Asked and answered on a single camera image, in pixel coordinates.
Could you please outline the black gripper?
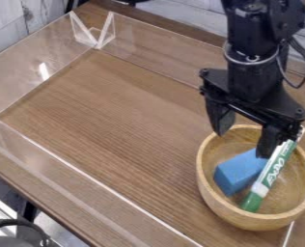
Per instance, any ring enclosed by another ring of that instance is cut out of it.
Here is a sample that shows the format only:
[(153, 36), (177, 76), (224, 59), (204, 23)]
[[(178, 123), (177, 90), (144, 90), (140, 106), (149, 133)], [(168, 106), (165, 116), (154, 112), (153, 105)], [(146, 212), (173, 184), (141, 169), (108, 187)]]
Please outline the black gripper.
[(240, 113), (263, 125), (256, 156), (269, 159), (279, 145), (295, 140), (305, 121), (304, 106), (287, 91), (287, 61), (231, 63), (228, 69), (201, 69), (201, 94), (213, 131), (222, 136)]

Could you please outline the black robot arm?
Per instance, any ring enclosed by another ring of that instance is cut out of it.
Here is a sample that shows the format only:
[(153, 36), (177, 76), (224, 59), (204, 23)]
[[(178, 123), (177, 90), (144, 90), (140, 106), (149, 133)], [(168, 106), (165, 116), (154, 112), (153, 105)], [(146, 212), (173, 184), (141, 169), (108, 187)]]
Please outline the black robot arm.
[(224, 44), (226, 69), (202, 69), (201, 94), (213, 131), (222, 135), (244, 115), (263, 125), (256, 155), (272, 156), (276, 147), (299, 137), (305, 108), (287, 92), (301, 88), (287, 77), (291, 50), (305, 59), (295, 37), (305, 28), (303, 0), (221, 0), (228, 17)]

